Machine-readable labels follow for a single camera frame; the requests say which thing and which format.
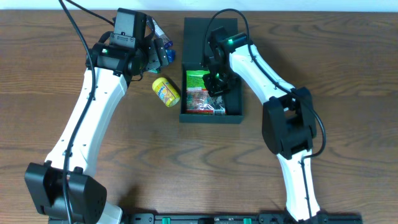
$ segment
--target green connector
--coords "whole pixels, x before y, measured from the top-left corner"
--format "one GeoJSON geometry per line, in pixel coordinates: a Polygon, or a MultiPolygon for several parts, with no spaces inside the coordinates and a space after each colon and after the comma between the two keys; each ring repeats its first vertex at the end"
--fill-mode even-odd
{"type": "Polygon", "coordinates": [[[170,224],[171,218],[162,218],[162,224],[170,224]]]}
{"type": "Polygon", "coordinates": [[[244,218],[243,224],[251,224],[251,218],[244,218]]]}

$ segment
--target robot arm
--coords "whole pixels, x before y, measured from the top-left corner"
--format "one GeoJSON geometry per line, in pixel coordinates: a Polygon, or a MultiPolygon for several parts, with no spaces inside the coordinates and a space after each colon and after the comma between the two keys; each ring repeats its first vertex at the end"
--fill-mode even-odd
{"type": "MultiPolygon", "coordinates": [[[[91,103],[76,135],[68,165],[69,171],[73,171],[75,167],[80,167],[83,169],[83,174],[92,177],[95,175],[98,152],[106,128],[113,111],[127,91],[127,83],[123,75],[118,77],[113,75],[112,70],[104,68],[95,68],[95,70],[97,87],[95,100],[91,103]]],[[[86,70],[83,87],[67,127],[58,143],[45,158],[46,162],[52,161],[51,166],[54,168],[63,168],[65,149],[72,135],[73,128],[76,126],[79,116],[86,105],[90,91],[91,71],[86,70]]]]}
{"type": "Polygon", "coordinates": [[[301,107],[301,103],[273,83],[277,82],[282,88],[294,91],[312,102],[309,91],[304,88],[295,90],[293,85],[281,79],[262,59],[257,47],[251,44],[253,56],[274,79],[273,82],[269,80],[253,62],[245,34],[228,37],[221,27],[212,31],[208,43],[214,57],[205,58],[210,74],[205,75],[203,80],[210,96],[227,93],[231,88],[230,83],[237,76],[250,86],[263,104],[264,140],[277,155],[282,167],[287,192],[286,208],[296,221],[315,216],[320,207],[313,191],[310,159],[305,159],[302,167],[302,158],[312,153],[312,138],[316,135],[315,119],[306,107],[301,107]],[[286,118],[284,112],[287,110],[296,111],[296,115],[286,118]]]}
{"type": "Polygon", "coordinates": [[[147,15],[118,9],[114,32],[105,33],[90,49],[94,68],[86,60],[83,87],[61,138],[44,165],[30,163],[25,182],[37,212],[50,221],[67,219],[62,192],[65,150],[91,91],[91,69],[96,73],[95,98],[76,133],[68,163],[68,196],[74,222],[118,224],[122,210],[106,202],[106,189],[93,178],[101,142],[112,114],[132,77],[169,64],[161,39],[144,37],[147,15]],[[105,40],[110,38],[109,45],[105,40]]]}
{"type": "MultiPolygon", "coordinates": [[[[273,69],[262,59],[257,51],[257,47],[254,44],[250,47],[252,53],[256,57],[256,60],[260,63],[263,69],[274,78],[275,81],[279,82],[280,85],[287,90],[294,88],[293,85],[281,79],[281,77],[278,76],[278,74],[276,74],[276,72],[273,71],[273,69]]],[[[280,98],[286,95],[284,91],[275,88],[275,85],[272,84],[272,82],[251,60],[247,45],[238,47],[229,55],[229,64],[232,71],[242,77],[250,86],[262,104],[268,102],[271,97],[280,98]]],[[[304,160],[304,163],[311,215],[308,212],[307,194],[305,190],[302,167],[300,164],[302,158],[304,156],[310,155],[311,153],[311,149],[304,149],[292,155],[291,159],[286,159],[281,154],[277,155],[285,180],[287,193],[286,209],[289,211],[290,215],[296,219],[296,221],[307,220],[310,217],[315,216],[320,210],[313,191],[310,159],[308,158],[304,160]]]]}

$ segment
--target wire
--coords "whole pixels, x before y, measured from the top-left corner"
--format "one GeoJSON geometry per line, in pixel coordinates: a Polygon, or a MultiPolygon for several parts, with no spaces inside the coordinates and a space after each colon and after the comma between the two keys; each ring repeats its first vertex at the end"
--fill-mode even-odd
{"type": "Polygon", "coordinates": [[[69,165],[69,157],[70,157],[70,151],[71,148],[73,146],[73,142],[75,140],[76,134],[80,128],[81,123],[83,122],[83,119],[88,111],[88,108],[90,107],[91,102],[93,101],[94,98],[94,94],[95,94],[95,85],[96,85],[96,77],[95,77],[95,68],[93,65],[93,61],[91,59],[91,55],[90,55],[90,51],[89,48],[87,46],[86,40],[83,37],[83,34],[80,32],[79,27],[77,26],[76,22],[73,20],[72,16],[70,15],[67,7],[65,6],[65,4],[62,2],[62,0],[59,0],[63,11],[65,12],[65,14],[68,16],[70,22],[72,23],[73,28],[75,28],[77,35],[79,36],[85,50],[86,53],[88,55],[88,60],[90,61],[90,67],[91,67],[91,74],[92,74],[92,80],[91,80],[91,91],[90,91],[90,95],[87,99],[87,103],[86,106],[84,107],[83,111],[81,112],[81,115],[79,117],[79,120],[77,121],[77,124],[75,126],[75,129],[72,132],[72,135],[70,136],[70,140],[68,143],[68,147],[67,150],[65,151],[65,159],[63,161],[63,172],[62,172],[62,191],[63,191],[63,197],[65,199],[65,206],[67,208],[67,214],[68,214],[68,221],[69,224],[73,224],[73,220],[72,220],[72,211],[70,208],[70,201],[69,201],[69,194],[68,194],[68,183],[67,183],[67,175],[68,175],[68,165],[69,165]]]}
{"type": "Polygon", "coordinates": [[[90,10],[88,10],[88,9],[86,9],[86,8],[84,8],[84,7],[82,7],[82,6],[80,6],[79,4],[73,2],[72,0],[66,0],[66,2],[69,2],[70,4],[72,4],[72,5],[76,6],[76,7],[78,7],[79,9],[81,9],[81,10],[83,10],[83,11],[85,11],[85,12],[87,12],[87,13],[89,13],[89,14],[91,14],[91,15],[97,17],[97,18],[100,18],[100,19],[106,21],[108,24],[111,24],[112,26],[114,26],[114,23],[113,23],[112,21],[108,20],[107,18],[105,18],[105,17],[103,17],[103,16],[98,15],[97,13],[94,13],[94,12],[92,12],[92,11],[90,11],[90,10]]]}
{"type": "Polygon", "coordinates": [[[140,78],[139,79],[137,79],[137,80],[131,80],[132,82],[138,82],[138,81],[141,81],[143,78],[144,78],[144,75],[142,74],[142,73],[140,73],[139,74],[139,76],[140,76],[140,78]]]}
{"type": "Polygon", "coordinates": [[[205,42],[206,42],[206,36],[207,36],[207,32],[208,29],[210,28],[210,24],[213,21],[213,19],[218,15],[221,14],[222,12],[226,12],[226,11],[232,11],[232,12],[236,12],[238,13],[243,21],[244,21],[244,25],[246,26],[246,34],[248,36],[248,49],[249,49],[249,54],[250,57],[252,58],[252,61],[257,65],[257,67],[259,68],[259,70],[272,82],[273,85],[275,85],[278,89],[284,91],[286,94],[290,95],[292,98],[295,98],[296,100],[300,101],[305,107],[308,108],[308,110],[314,115],[315,119],[318,121],[319,127],[321,129],[321,133],[322,133],[322,144],[321,144],[321,148],[319,149],[318,152],[311,154],[311,155],[307,155],[302,157],[300,164],[302,166],[302,172],[303,172],[303,178],[304,178],[304,186],[305,186],[305,193],[306,193],[306,199],[307,199],[307,204],[308,204],[308,212],[310,217],[311,216],[311,207],[310,207],[310,198],[308,196],[308,186],[307,186],[307,178],[305,176],[305,167],[304,167],[304,159],[308,159],[308,158],[313,158],[313,157],[317,157],[320,154],[322,154],[322,152],[325,150],[326,147],[326,131],[325,131],[325,127],[323,125],[322,120],[320,119],[318,113],[312,108],[312,106],[310,106],[304,99],[302,99],[301,97],[299,97],[298,95],[296,95],[295,93],[292,93],[291,91],[285,89],[284,87],[282,87],[279,82],[275,81],[260,65],[260,63],[256,60],[256,57],[253,55],[252,50],[251,50],[251,39],[250,39],[250,31],[249,31],[249,24],[248,21],[246,20],[246,17],[243,15],[242,12],[236,10],[236,9],[223,9],[221,11],[218,11],[211,19],[209,24],[207,25],[206,28],[206,32],[205,35],[203,36],[203,44],[202,44],[202,62],[201,64],[204,64],[204,60],[205,60],[205,42]]]}

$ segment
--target green package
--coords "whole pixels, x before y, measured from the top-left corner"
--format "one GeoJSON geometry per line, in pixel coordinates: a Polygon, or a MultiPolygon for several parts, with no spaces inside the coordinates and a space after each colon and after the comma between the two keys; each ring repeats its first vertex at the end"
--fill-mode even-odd
{"type": "Polygon", "coordinates": [[[225,115],[222,96],[211,97],[203,82],[208,71],[187,71],[187,110],[186,113],[225,115]]]}

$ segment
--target blue object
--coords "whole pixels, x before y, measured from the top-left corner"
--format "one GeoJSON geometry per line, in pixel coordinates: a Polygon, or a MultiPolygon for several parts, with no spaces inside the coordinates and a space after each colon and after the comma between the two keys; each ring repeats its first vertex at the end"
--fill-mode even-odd
{"type": "Polygon", "coordinates": [[[175,50],[166,50],[167,54],[167,59],[169,60],[169,63],[172,63],[175,59],[175,50]]]}
{"type": "Polygon", "coordinates": [[[168,49],[169,47],[173,46],[173,41],[170,40],[169,42],[167,42],[166,44],[164,44],[164,48],[168,49]]]}

